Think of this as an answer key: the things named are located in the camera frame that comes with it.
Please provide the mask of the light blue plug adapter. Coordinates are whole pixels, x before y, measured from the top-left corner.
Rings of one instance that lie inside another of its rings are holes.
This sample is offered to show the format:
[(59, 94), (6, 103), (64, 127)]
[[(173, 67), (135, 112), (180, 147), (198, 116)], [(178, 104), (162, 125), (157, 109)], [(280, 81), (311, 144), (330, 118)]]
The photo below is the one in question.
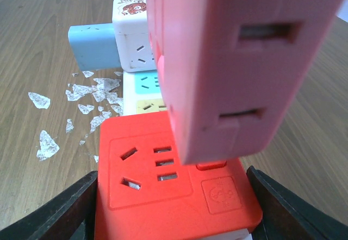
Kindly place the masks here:
[(70, 26), (67, 37), (81, 71), (121, 67), (111, 23)]

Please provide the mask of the pink plug adapter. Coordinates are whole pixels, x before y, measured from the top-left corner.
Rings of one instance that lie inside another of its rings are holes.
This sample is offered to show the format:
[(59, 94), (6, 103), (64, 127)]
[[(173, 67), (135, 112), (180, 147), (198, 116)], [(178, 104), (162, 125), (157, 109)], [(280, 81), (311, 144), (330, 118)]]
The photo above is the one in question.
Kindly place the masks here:
[(343, 0), (147, 0), (182, 164), (270, 143)]

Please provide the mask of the red cube socket adapter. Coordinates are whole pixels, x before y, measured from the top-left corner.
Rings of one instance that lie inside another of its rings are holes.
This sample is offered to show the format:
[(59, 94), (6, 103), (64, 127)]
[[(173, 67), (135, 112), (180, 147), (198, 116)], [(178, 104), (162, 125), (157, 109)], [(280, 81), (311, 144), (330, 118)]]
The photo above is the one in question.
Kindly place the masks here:
[(96, 239), (243, 239), (262, 217), (239, 160), (180, 163), (166, 112), (102, 123)]

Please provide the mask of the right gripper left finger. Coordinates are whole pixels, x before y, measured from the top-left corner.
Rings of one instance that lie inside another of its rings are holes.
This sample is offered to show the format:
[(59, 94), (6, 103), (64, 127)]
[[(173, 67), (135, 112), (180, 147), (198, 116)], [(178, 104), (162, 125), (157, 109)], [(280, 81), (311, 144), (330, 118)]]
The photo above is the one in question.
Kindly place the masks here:
[(98, 171), (1, 230), (1, 239), (94, 239)]

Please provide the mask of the white cube adapter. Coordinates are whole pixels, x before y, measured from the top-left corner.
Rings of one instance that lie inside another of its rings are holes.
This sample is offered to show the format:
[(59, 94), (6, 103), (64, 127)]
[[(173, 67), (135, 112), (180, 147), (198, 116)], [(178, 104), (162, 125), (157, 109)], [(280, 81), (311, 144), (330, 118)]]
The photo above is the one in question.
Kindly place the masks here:
[(155, 70), (146, 0), (114, 0), (112, 24), (122, 69), (126, 72)]

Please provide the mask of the white power strip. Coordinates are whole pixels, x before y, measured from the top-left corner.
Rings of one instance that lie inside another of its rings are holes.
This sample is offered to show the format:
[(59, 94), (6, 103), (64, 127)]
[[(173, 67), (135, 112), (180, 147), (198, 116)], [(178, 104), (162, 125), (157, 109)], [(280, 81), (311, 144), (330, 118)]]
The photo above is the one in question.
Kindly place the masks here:
[(131, 133), (120, 155), (125, 193), (113, 205), (136, 207), (147, 239), (250, 239), (240, 162), (180, 163), (157, 72), (124, 73), (123, 103)]

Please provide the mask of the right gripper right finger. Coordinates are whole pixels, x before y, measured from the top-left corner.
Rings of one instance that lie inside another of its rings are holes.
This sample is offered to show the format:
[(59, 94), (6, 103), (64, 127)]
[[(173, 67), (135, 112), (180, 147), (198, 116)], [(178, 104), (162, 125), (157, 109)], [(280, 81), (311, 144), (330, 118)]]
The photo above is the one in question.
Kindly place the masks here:
[(246, 171), (263, 211), (253, 239), (347, 239), (347, 225), (318, 210), (253, 166)]

